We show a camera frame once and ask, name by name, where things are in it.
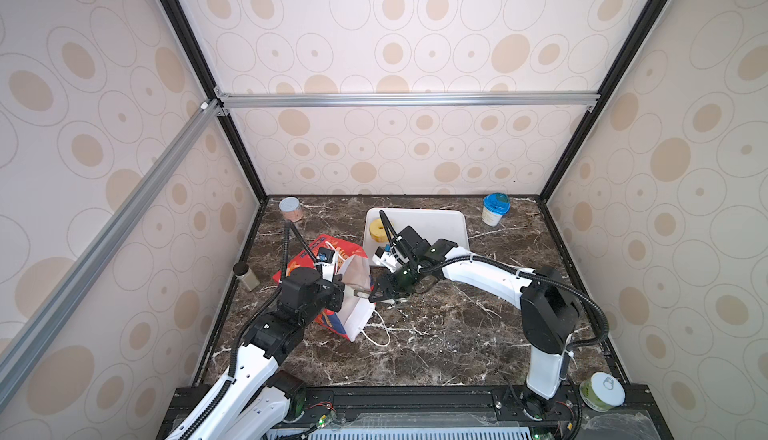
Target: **black frame post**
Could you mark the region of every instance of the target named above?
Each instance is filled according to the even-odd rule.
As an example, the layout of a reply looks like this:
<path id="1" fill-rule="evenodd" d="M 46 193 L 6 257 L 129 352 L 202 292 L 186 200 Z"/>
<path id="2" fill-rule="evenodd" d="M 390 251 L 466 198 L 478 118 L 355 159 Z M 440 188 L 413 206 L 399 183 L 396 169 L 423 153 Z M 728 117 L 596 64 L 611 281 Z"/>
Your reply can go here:
<path id="1" fill-rule="evenodd" d="M 624 73 L 629 69 L 634 57 L 638 54 L 640 46 L 643 45 L 643 42 L 648 37 L 648 33 L 659 18 L 659 14 L 661 14 L 664 6 L 667 5 L 667 1 L 668 0 L 648 0 L 648 2 L 645 3 L 645 7 L 643 7 L 643 10 L 640 12 L 640 16 L 638 17 L 637 22 L 634 23 L 627 40 L 624 41 L 624 45 L 616 56 L 616 60 L 613 65 L 610 66 L 603 83 L 600 84 L 600 89 L 598 89 L 600 99 L 593 109 L 584 114 L 584 118 L 581 119 L 581 123 L 578 128 L 576 128 L 576 132 L 574 132 L 573 137 L 571 137 L 571 141 L 563 151 L 563 155 L 560 157 L 560 160 L 558 160 L 558 164 L 554 167 L 552 175 L 549 176 L 547 183 L 542 189 L 541 198 L 545 204 L 554 193 L 554 189 L 557 188 L 563 175 L 565 175 L 565 172 L 571 165 L 571 162 L 576 158 L 576 154 L 578 154 L 579 149 L 587 139 L 587 135 L 589 135 L 592 125 L 594 125 L 603 109 L 605 109 L 611 95 L 624 77 Z"/>
<path id="2" fill-rule="evenodd" d="M 181 7 L 181 3 L 179 0 L 160 0 L 160 3 L 163 5 L 163 9 L 165 9 L 168 21 L 170 21 L 170 24 L 174 28 L 174 32 L 176 32 L 181 47 L 187 54 L 187 59 L 189 59 L 190 64 L 192 64 L 197 79 L 203 86 L 205 95 L 208 99 L 218 99 L 219 102 L 221 102 L 218 92 L 216 91 L 216 79 L 214 79 L 214 76 L 208 67 L 208 63 L 203 55 L 203 50 L 197 42 L 197 38 L 187 20 L 187 16 L 184 14 L 184 9 Z M 240 134 L 235 127 L 232 116 L 227 109 L 224 109 L 224 113 L 224 116 L 219 117 L 221 128 L 224 130 L 226 139 L 232 146 L 232 150 L 234 151 L 237 160 L 240 162 L 240 166 L 243 168 L 248 183 L 250 183 L 251 188 L 254 189 L 256 198 L 259 200 L 260 204 L 264 204 L 266 202 L 266 191 L 261 184 L 259 176 L 256 174 L 254 163 L 248 156 L 245 144 L 243 143 L 243 139 L 240 138 Z"/>

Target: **white tray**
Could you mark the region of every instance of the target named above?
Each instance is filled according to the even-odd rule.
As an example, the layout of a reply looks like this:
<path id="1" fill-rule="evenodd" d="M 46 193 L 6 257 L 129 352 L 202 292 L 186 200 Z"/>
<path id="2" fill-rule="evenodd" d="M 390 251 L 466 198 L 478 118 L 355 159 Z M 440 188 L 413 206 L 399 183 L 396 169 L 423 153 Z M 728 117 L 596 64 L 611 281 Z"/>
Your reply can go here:
<path id="1" fill-rule="evenodd" d="M 368 210 L 366 214 L 366 229 L 362 233 L 362 249 L 369 259 L 373 258 L 373 253 L 376 253 L 377 248 L 386 245 L 386 242 L 374 241 L 368 230 L 371 222 L 379 218 L 379 211 L 384 211 L 389 217 L 395 232 L 400 232 L 400 230 L 410 225 L 417 234 L 427 239 L 429 243 L 435 243 L 437 240 L 444 238 L 447 241 L 456 242 L 460 247 L 469 250 L 466 219 L 464 214 L 459 211 L 375 207 Z"/>

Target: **wallpaper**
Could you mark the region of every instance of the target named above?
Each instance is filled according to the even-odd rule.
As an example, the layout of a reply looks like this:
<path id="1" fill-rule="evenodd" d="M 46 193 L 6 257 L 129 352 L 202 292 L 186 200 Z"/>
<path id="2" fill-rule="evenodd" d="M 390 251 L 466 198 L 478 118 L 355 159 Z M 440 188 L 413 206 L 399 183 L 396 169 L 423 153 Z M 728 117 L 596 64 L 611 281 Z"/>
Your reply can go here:
<path id="1" fill-rule="evenodd" d="M 550 202 L 677 440 L 768 438 L 768 0 L 673 0 Z"/>
<path id="2" fill-rule="evenodd" d="M 225 92 L 596 90 L 646 0 L 182 0 Z"/>
<path id="3" fill-rule="evenodd" d="M 233 109 L 270 194 L 538 194 L 586 106 Z"/>
<path id="4" fill-rule="evenodd" d="M 154 439 L 255 210 L 214 121 L 0 415 L 0 438 Z"/>
<path id="5" fill-rule="evenodd" d="M 0 0 L 0 355 L 198 110 L 163 15 Z"/>

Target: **dark brown marble surface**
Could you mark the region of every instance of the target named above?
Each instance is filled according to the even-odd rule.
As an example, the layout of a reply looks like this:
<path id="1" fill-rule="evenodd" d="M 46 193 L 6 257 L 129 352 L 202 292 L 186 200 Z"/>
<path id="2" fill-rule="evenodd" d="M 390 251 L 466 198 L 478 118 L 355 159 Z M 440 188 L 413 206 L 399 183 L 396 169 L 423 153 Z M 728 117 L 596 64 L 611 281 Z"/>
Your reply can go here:
<path id="1" fill-rule="evenodd" d="M 270 277 L 280 269 L 283 218 L 270 201 L 248 263 L 261 284 L 249 292 L 238 287 L 205 381 L 214 383 L 227 368 L 228 352 L 237 330 L 272 293 Z M 552 238 L 529 199 L 513 199 L 512 209 L 496 227 L 480 218 L 480 197 L 304 197 L 304 218 L 297 223 L 312 242 L 329 234 L 362 245 L 366 213 L 372 207 L 449 209 L 466 216 L 470 249 L 499 261 L 524 267 L 552 266 L 565 272 Z M 292 240 L 290 256 L 300 252 Z M 372 268 L 374 277 L 380 271 Z M 451 281 L 391 306 L 379 303 L 391 337 L 387 347 L 363 335 L 355 342 L 313 323 L 304 342 L 283 368 L 310 385 L 499 385 L 502 373 L 518 385 L 528 374 L 529 343 L 523 336 L 520 312 L 498 297 Z M 375 342 L 386 344 L 387 332 L 374 314 L 365 329 Z M 592 337 L 584 318 L 577 338 Z M 597 371 L 609 372 L 599 347 L 576 352 L 571 375 L 581 382 Z"/>

